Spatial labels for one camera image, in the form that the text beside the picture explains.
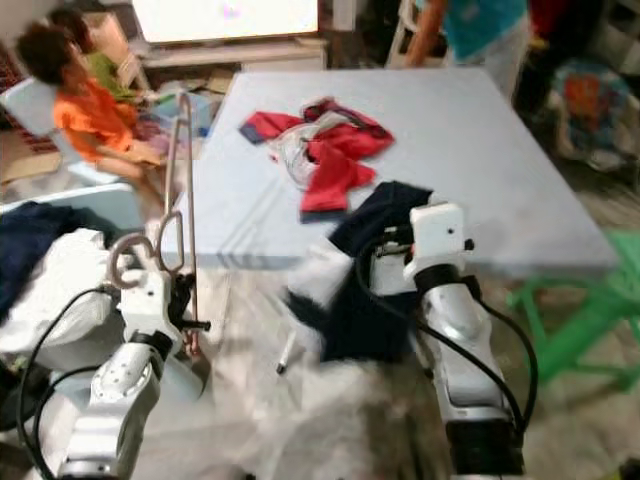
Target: person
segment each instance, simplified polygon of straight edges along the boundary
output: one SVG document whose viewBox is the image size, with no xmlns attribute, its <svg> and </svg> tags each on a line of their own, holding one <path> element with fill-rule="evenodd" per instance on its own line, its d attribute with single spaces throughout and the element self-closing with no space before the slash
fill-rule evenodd
<svg viewBox="0 0 640 480">
<path fill-rule="evenodd" d="M 87 62 L 89 73 L 113 95 L 116 102 L 134 104 L 139 101 L 140 95 L 137 92 L 120 84 L 118 66 L 106 54 L 96 49 L 89 27 L 80 12 L 59 7 L 49 14 L 49 21 L 61 28 L 78 46 Z"/>
<path fill-rule="evenodd" d="M 416 6 L 418 32 L 409 44 L 408 67 L 424 63 L 444 27 L 447 63 L 483 66 L 511 100 L 530 38 L 527 0 L 417 0 Z"/>
<path fill-rule="evenodd" d="M 54 123 L 76 151 L 97 170 L 126 178 L 152 204 L 162 206 L 150 174 L 162 175 L 164 161 L 151 145 L 134 138 L 135 119 L 88 75 L 65 33 L 34 23 L 18 38 L 17 51 L 31 75 L 57 88 Z"/>
</svg>

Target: cable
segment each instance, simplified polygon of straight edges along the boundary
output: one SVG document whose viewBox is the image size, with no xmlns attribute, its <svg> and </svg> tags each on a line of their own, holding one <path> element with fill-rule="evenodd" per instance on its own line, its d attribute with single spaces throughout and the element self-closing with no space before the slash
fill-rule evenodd
<svg viewBox="0 0 640 480">
<path fill-rule="evenodd" d="M 370 298 L 372 302 L 374 302 L 380 308 L 386 310 L 391 315 L 398 317 L 402 320 L 409 321 L 409 323 L 411 323 L 413 322 L 413 319 L 409 315 L 406 315 L 405 313 L 397 310 L 392 305 L 390 305 L 389 303 L 385 302 L 380 297 L 375 295 L 364 280 L 364 276 L 361 268 L 362 259 L 365 258 L 367 255 L 370 255 L 373 251 L 373 247 L 377 244 L 380 244 L 381 240 L 382 238 L 379 237 L 369 241 L 364 246 L 364 248 L 360 251 L 360 254 L 356 257 L 355 268 L 356 268 L 356 276 L 358 278 L 358 283 L 360 284 L 360 287 L 367 294 L 367 296 Z M 478 357 L 476 357 L 471 352 L 461 347 L 460 345 L 458 345 L 448 337 L 444 336 L 437 330 L 431 328 L 429 325 L 418 323 L 418 329 L 432 336 L 433 338 L 443 343 L 444 345 L 449 347 L 451 350 L 453 350 L 454 352 L 458 353 L 463 358 L 471 362 L 474 366 L 476 366 L 480 371 L 482 371 L 485 375 L 487 375 L 496 384 L 496 386 L 500 389 L 500 391 L 503 393 L 503 395 L 507 399 L 507 402 L 509 403 L 509 407 L 511 408 L 511 412 L 514 418 L 516 432 L 520 435 L 520 437 L 523 437 L 524 431 L 525 431 L 524 419 L 520 411 L 520 406 L 518 405 L 518 402 L 515 396 L 513 395 L 513 392 L 511 391 L 511 389 L 509 389 L 507 384 L 498 375 L 496 375 L 493 372 L 493 370 L 487 367 L 487 365 L 485 365 Z"/>
<path fill-rule="evenodd" d="M 69 308 L 71 308 L 71 306 L 76 303 L 80 297 L 83 297 L 89 293 L 104 293 L 110 295 L 111 290 L 110 287 L 105 285 L 95 288 L 89 288 L 87 290 L 83 290 L 82 292 L 75 295 L 71 300 L 69 300 L 69 302 L 64 306 L 58 316 L 53 320 L 53 322 L 51 322 L 51 325 L 49 325 L 49 327 L 42 334 L 40 340 L 38 340 L 38 343 L 36 343 L 36 346 L 31 352 L 31 355 L 29 355 L 27 366 L 25 367 L 24 372 L 22 373 L 22 379 L 20 380 L 20 390 L 18 391 L 18 409 L 16 412 L 16 421 L 18 423 L 18 437 L 20 438 L 20 441 L 24 443 L 25 447 L 27 447 L 27 455 L 29 456 L 29 460 L 31 460 L 31 463 L 33 463 L 35 469 L 38 471 L 38 474 L 44 480 L 56 480 L 56 477 L 47 463 L 44 461 L 42 452 L 35 449 L 35 446 L 32 444 L 31 439 L 29 438 L 27 431 L 24 428 L 24 392 L 27 389 L 27 380 L 29 379 L 29 374 L 33 369 L 33 364 L 35 363 L 35 359 L 38 356 L 38 353 L 40 352 L 45 339 L 49 336 L 53 329 L 56 328 L 58 323 L 60 323 L 60 320 L 62 320 L 65 313 L 67 313 L 67 310 L 69 310 Z"/>
<path fill-rule="evenodd" d="M 65 372 L 62 375 L 60 375 L 60 377 L 58 377 L 53 383 L 51 383 L 51 385 L 49 385 L 47 389 L 44 391 L 44 393 L 40 397 L 40 400 L 38 401 L 35 413 L 33 414 L 33 429 L 31 432 L 31 436 L 33 437 L 33 440 L 32 440 L 33 446 L 35 447 L 36 451 L 42 452 L 42 444 L 40 443 L 40 421 L 42 420 L 42 413 L 44 412 L 44 407 L 49 401 L 49 399 L 53 396 L 53 393 L 56 391 L 56 387 L 60 383 L 62 383 L 64 380 L 66 380 L 67 378 L 73 375 L 78 375 L 80 373 L 86 373 L 86 372 L 93 372 L 98 368 L 100 368 L 100 365 L 92 366 L 92 367 L 77 368 L 75 370 Z"/>
<path fill-rule="evenodd" d="M 531 422 L 531 417 L 533 417 L 533 410 L 536 406 L 536 400 L 538 398 L 538 357 L 536 356 L 535 349 L 531 344 L 531 341 L 527 337 L 527 334 L 524 333 L 522 327 L 518 325 L 513 319 L 507 317 L 505 314 L 497 311 L 495 308 L 490 307 L 482 299 L 477 299 L 478 303 L 482 308 L 484 308 L 489 314 L 496 317 L 498 320 L 506 324 L 513 332 L 518 336 L 524 349 L 527 352 L 527 357 L 529 357 L 529 393 L 527 395 L 527 403 L 524 407 L 523 413 L 523 422 L 524 428 L 526 429 Z"/>
</svg>

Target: television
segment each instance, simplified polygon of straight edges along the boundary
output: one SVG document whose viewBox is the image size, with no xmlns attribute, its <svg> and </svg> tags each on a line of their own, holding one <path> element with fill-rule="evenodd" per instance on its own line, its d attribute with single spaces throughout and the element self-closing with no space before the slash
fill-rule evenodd
<svg viewBox="0 0 640 480">
<path fill-rule="evenodd" d="M 225 40 L 318 30 L 318 0 L 133 0 L 149 43 Z"/>
</svg>

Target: light blue table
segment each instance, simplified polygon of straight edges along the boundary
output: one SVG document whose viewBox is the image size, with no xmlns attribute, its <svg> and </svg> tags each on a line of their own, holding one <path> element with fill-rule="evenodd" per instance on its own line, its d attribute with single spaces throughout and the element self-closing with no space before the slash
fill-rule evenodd
<svg viewBox="0 0 640 480">
<path fill-rule="evenodd" d="M 491 80 L 476 69 L 438 69 L 236 76 L 194 165 L 199 266 L 285 269 L 334 228 L 301 225 L 301 193 L 266 146 L 238 133 L 256 110 L 297 115 L 324 96 L 395 135 L 395 145 L 367 161 L 377 182 L 431 188 L 465 208 L 477 247 L 473 270 L 512 278 L 600 276 L 616 265 L 599 228 Z M 353 192 L 351 207 L 372 188 Z M 184 198 L 179 208 L 186 212 Z M 166 253 L 173 256 L 169 237 Z"/>
</svg>

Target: green chair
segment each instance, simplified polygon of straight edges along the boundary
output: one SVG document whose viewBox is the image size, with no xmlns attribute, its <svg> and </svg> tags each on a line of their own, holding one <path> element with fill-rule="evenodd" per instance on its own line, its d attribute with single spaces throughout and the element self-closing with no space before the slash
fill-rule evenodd
<svg viewBox="0 0 640 480">
<path fill-rule="evenodd" d="M 629 322 L 640 344 L 640 232 L 612 230 L 607 233 L 620 258 L 618 269 L 599 282 L 538 277 L 509 295 L 511 307 L 522 306 L 534 337 L 540 383 L 545 384 L 563 370 L 614 375 L 622 390 L 630 390 L 640 378 L 640 365 L 621 368 L 585 365 L 580 357 L 621 321 Z M 586 289 L 579 309 L 559 331 L 547 335 L 535 304 L 535 292 L 553 287 Z"/>
</svg>

